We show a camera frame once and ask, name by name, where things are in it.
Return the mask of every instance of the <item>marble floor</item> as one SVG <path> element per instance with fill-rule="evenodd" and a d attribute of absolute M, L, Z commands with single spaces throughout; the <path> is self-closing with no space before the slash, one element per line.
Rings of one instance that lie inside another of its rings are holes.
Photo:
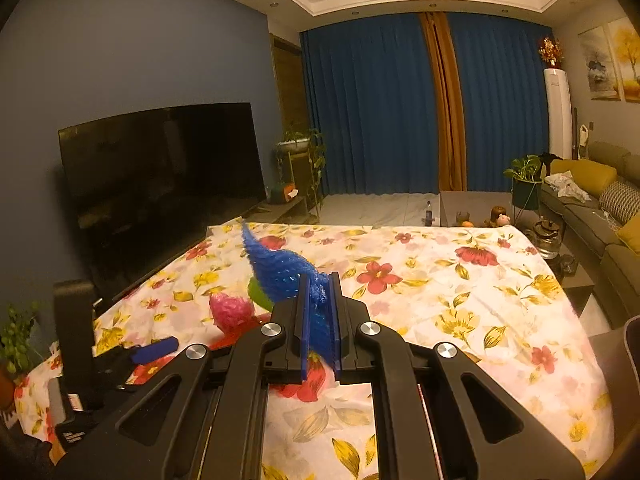
<path fill-rule="evenodd" d="M 320 223 L 326 225 L 423 226 L 427 201 L 431 201 L 433 225 L 440 224 L 440 200 L 436 194 L 342 194 L 325 197 Z M 588 336 L 611 330 L 597 298 L 592 294 L 580 315 Z"/>

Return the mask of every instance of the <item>television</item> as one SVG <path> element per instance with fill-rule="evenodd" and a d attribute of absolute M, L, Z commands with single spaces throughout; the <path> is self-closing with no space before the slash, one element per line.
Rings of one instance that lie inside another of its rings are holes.
<path fill-rule="evenodd" d="M 265 198 L 249 103 L 145 110 L 59 131 L 68 194 L 105 300 Z"/>

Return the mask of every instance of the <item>round metal pivot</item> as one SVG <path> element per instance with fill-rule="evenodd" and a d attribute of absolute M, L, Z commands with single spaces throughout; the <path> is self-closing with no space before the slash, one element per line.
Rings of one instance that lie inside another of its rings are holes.
<path fill-rule="evenodd" d="M 436 352 L 442 357 L 453 357 L 458 353 L 458 350 L 451 343 L 440 343 L 436 348 Z"/>
<path fill-rule="evenodd" d="M 378 323 L 374 323 L 373 321 L 367 321 L 360 325 L 360 330 L 362 330 L 367 335 L 376 335 L 380 333 L 380 325 Z"/>
<path fill-rule="evenodd" d="M 201 359 L 207 353 L 207 347 L 201 344 L 195 344 L 187 347 L 184 352 L 189 359 Z"/>
<path fill-rule="evenodd" d="M 260 329 L 260 332 L 266 336 L 273 337 L 282 332 L 282 327 L 277 323 L 265 323 Z"/>

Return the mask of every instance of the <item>framed artwork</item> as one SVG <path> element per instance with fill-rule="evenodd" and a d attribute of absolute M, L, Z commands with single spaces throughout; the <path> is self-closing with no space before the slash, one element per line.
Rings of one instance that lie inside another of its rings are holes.
<path fill-rule="evenodd" d="M 626 102 L 640 103 L 640 36 L 629 18 L 609 23 L 609 34 Z"/>
<path fill-rule="evenodd" d="M 620 101 L 616 68 L 604 27 L 578 34 L 592 100 Z"/>

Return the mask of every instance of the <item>black robot arm in background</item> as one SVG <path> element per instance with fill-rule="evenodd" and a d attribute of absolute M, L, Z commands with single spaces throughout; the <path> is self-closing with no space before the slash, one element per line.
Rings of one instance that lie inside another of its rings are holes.
<path fill-rule="evenodd" d="M 336 273 L 330 303 L 335 377 L 372 386 L 381 480 L 584 479 L 578 459 L 455 345 L 406 343 L 345 298 Z M 298 297 L 233 347 L 193 344 L 143 386 L 97 387 L 98 408 L 81 413 L 82 435 L 63 442 L 53 478 L 258 480 L 269 384 L 302 381 L 307 313 L 303 275 Z"/>

